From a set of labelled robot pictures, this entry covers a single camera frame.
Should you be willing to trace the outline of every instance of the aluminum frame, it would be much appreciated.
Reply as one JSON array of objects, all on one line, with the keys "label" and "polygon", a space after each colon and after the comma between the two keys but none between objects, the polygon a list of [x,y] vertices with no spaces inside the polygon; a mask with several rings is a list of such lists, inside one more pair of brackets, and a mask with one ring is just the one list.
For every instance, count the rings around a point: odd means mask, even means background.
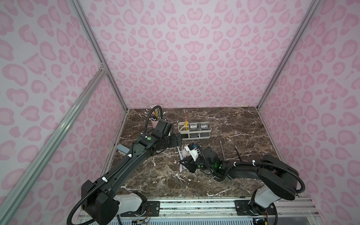
[{"label": "aluminum frame", "polygon": [[[170,197],[170,198],[148,198],[148,201],[160,201],[159,217],[154,217],[160,223],[169,219],[178,221],[184,219],[241,219],[251,218],[250,216],[238,216],[235,209],[235,200],[250,200],[251,197]],[[275,202],[278,211],[278,217],[306,217],[310,224],[321,225],[320,215],[310,198],[296,197],[293,201],[279,200]],[[81,211],[77,219],[77,223],[90,220],[91,217]],[[129,222],[138,217],[122,218],[122,221]]]},{"label": "aluminum frame", "polygon": [[299,27],[297,28],[293,39],[291,40],[288,48],[286,49],[284,56],[282,57],[278,67],[276,68],[276,70],[274,72],[274,75],[272,76],[269,84],[267,85],[267,87],[264,91],[264,94],[262,95],[262,97],[259,101],[259,104],[257,105],[258,109],[261,109],[262,106],[264,105],[264,103],[266,102],[267,97],[269,96],[270,91],[274,87],[276,81],[280,77],[281,72],[283,71],[283,68],[285,67],[286,63],[289,61],[292,53],[294,52],[297,44],[299,43],[302,35],[304,34],[305,30],[310,25],[311,20],[314,18],[315,12],[318,9],[321,1],[322,0],[312,0],[312,2],[310,3],[310,6],[307,9],[304,18],[302,19]]},{"label": "aluminum frame", "polygon": [[92,48],[94,50],[96,57],[98,58],[99,62],[102,64],[102,66],[105,67],[105,70],[107,71],[106,76],[109,78],[111,87],[115,91],[116,96],[118,97],[123,110],[127,111],[128,108],[126,107],[125,101],[121,96],[120,90],[115,83],[115,80],[114,80],[113,75],[111,74],[111,71],[108,69],[109,67],[106,63],[106,60],[105,60],[101,50],[100,50],[100,46],[91,30],[91,27],[89,25],[89,22],[87,21],[85,12],[84,12],[80,2],[78,0],[68,0],[68,2],[72,6],[72,9],[73,9],[76,17],[78,18],[78,20],[81,24],[81,27],[83,28],[85,35],[87,36],[87,38],[90,42],[90,45],[92,46]]},{"label": "aluminum frame", "polygon": [[110,149],[110,152],[105,160],[105,164],[104,164],[104,167],[102,169],[102,172],[101,174],[105,174],[107,171],[109,171],[111,169],[111,166],[112,166],[112,162],[114,160],[114,155],[117,151],[117,145],[119,143],[119,140],[120,140],[120,137],[121,137],[121,134],[122,134],[122,131],[124,129],[124,126],[125,126],[125,122],[126,122],[126,118],[127,116],[129,115],[129,110],[126,111],[126,113],[124,113],[123,117],[122,117],[122,123],[119,125],[119,128],[117,129],[117,136],[116,138],[114,139],[114,143]]},{"label": "aluminum frame", "polygon": [[48,164],[54,152],[60,146],[64,137],[70,130],[73,123],[91,98],[96,88],[102,81],[106,74],[106,70],[102,67],[96,73],[94,78],[87,85],[85,90],[81,93],[79,98],[74,103],[73,107],[66,114],[58,128],[54,131],[45,146],[41,149],[34,161],[27,168],[24,175],[17,182],[16,186],[11,190],[0,208],[0,224],[6,225],[16,213],[18,207],[26,198],[30,189],[36,182],[37,178],[42,173],[45,166]]}]

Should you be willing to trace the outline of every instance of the black tool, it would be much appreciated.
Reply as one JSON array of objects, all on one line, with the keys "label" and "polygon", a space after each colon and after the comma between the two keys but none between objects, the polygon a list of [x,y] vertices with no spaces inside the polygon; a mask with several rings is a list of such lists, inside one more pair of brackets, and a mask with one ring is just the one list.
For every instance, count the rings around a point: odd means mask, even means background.
[{"label": "black tool", "polygon": [[236,150],[236,153],[238,154],[240,162],[242,162],[243,160],[241,159],[241,156],[240,156],[239,151],[238,151],[238,147],[236,145],[235,145],[235,150]]}]

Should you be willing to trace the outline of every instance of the metal rail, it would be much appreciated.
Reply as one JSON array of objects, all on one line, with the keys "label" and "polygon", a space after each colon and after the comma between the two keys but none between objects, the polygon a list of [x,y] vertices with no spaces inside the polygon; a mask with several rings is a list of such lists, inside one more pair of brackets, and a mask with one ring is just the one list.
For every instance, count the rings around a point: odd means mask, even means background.
[{"label": "metal rail", "polygon": [[11,218],[14,216],[18,207],[26,198],[37,178],[40,176],[43,169],[48,164],[54,152],[60,146],[61,142],[70,130],[73,123],[76,121],[78,115],[81,113],[84,106],[87,104],[88,100],[93,95],[104,75],[105,69],[101,68],[96,73],[95,77],[90,81],[83,93],[76,100],[74,106],[66,114],[62,122],[59,124],[58,128],[47,141],[45,146],[41,149],[34,161],[30,164],[30,166],[28,167],[24,175],[21,177],[21,179],[18,181],[16,186],[11,190],[0,208],[1,225],[8,224]]},{"label": "metal rail", "polygon": [[266,89],[264,91],[264,94],[262,95],[262,97],[261,97],[261,99],[259,101],[259,104],[257,105],[258,109],[261,109],[262,106],[264,105],[264,103],[266,102],[266,99],[269,96],[270,91],[274,87],[276,81],[280,77],[284,66],[289,61],[289,59],[291,57],[291,54],[294,52],[294,50],[295,50],[297,44],[299,43],[302,35],[304,34],[307,27],[310,25],[311,20],[314,18],[315,12],[316,12],[318,6],[320,5],[321,1],[322,0],[312,0],[312,2],[310,3],[310,6],[307,9],[304,18],[302,19],[298,29],[296,30],[293,39],[291,40],[288,48],[286,49],[286,52],[285,52],[283,58],[281,59],[278,67],[276,68],[273,77],[271,78],[269,84],[267,85],[267,87],[266,87]]},{"label": "metal rail", "polygon": [[[148,198],[148,201],[160,201],[160,212],[158,217],[151,220],[156,224],[172,225],[173,221],[183,224],[205,221],[252,221],[253,217],[238,216],[235,209],[235,200],[250,200],[251,197],[194,197],[194,198]],[[275,202],[279,219],[287,220],[297,218],[298,221],[315,221],[319,217],[318,211],[310,198],[297,197],[293,201],[279,200]],[[91,219],[85,211],[81,211],[77,223]],[[130,222],[138,217],[122,217],[123,224]]]},{"label": "metal rail", "polygon": [[106,63],[106,60],[105,60],[101,50],[100,50],[100,46],[99,46],[99,44],[98,44],[98,42],[97,42],[97,40],[96,40],[92,30],[91,30],[91,27],[89,25],[89,22],[87,21],[85,12],[84,12],[80,2],[78,0],[68,0],[68,2],[72,6],[72,8],[74,10],[74,13],[77,16],[77,18],[78,18],[78,20],[79,20],[79,22],[81,24],[81,27],[83,28],[83,30],[85,32],[85,35],[87,36],[87,38],[88,38],[88,40],[90,42],[90,45],[92,46],[92,48],[94,50],[94,53],[95,53],[96,57],[98,58],[99,62],[105,67],[105,70],[107,70],[106,76],[109,78],[111,87],[115,91],[116,96],[118,97],[123,110],[127,111],[125,101],[122,98],[120,90],[119,90],[118,86],[115,83],[114,77],[112,76],[110,70],[108,69],[109,67],[108,67],[108,65]]}]

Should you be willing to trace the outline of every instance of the marble table surface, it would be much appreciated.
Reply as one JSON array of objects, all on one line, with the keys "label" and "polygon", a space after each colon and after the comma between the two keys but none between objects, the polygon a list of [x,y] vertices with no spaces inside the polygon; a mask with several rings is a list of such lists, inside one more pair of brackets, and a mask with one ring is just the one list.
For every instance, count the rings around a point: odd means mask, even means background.
[{"label": "marble table surface", "polygon": [[[210,146],[220,159],[220,141],[227,159],[238,159],[235,145],[243,161],[260,160],[266,154],[278,157],[254,107],[171,108],[163,111],[164,118],[174,124],[174,132],[177,132],[177,123],[185,121],[185,116],[189,122],[210,122],[211,137],[193,142],[200,144],[203,149]],[[145,112],[145,109],[130,110],[119,144],[129,147],[143,132]],[[123,155],[117,152],[112,166],[122,157]],[[180,173],[179,160],[177,148],[170,148],[150,157],[126,180],[119,194],[140,191],[146,197],[246,196],[252,195],[255,189],[263,185],[260,180],[255,179],[217,182],[199,170],[194,174],[189,170]]]}]

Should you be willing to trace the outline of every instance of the small container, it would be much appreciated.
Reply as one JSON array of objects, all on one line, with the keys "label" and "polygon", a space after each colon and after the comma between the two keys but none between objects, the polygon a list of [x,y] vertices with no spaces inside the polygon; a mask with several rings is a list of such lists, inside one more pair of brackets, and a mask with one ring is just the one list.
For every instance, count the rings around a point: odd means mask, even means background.
[{"label": "small container", "polygon": [[150,120],[151,121],[151,124],[153,125],[153,128],[155,129],[155,127],[157,126],[157,123],[159,122],[159,121],[153,121],[153,120]]},{"label": "small container", "polygon": [[188,125],[186,122],[179,122],[177,129],[183,140],[207,139],[210,138],[212,131],[210,122],[188,122]]}]

